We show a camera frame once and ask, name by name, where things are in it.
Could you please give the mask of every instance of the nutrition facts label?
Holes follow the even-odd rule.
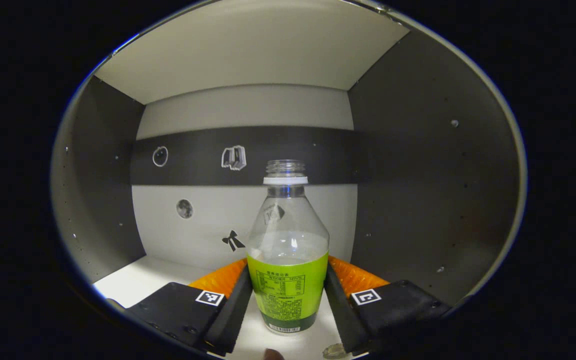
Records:
[[[300,296],[304,294],[306,275],[287,276],[285,273],[271,275],[257,271],[256,276],[259,280],[259,289],[266,294],[283,297]]]
[[[281,321],[294,321],[302,316],[302,299],[281,298],[274,295],[263,297],[266,315]]]

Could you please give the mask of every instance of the clear plastic bottle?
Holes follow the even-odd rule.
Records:
[[[268,161],[268,196],[246,244],[263,321],[282,335],[315,322],[328,264],[330,235],[306,198],[305,170],[302,161]]]

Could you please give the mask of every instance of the white ceiling panel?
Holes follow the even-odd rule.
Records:
[[[142,104],[246,84],[347,91],[408,31],[342,0],[221,0],[135,39],[96,76]]]
[[[347,91],[259,84],[206,89],[151,102],[141,117],[137,140],[231,126],[354,129]]]

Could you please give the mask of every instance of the bottle neck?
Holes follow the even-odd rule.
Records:
[[[268,186],[268,198],[302,198],[304,185]]]

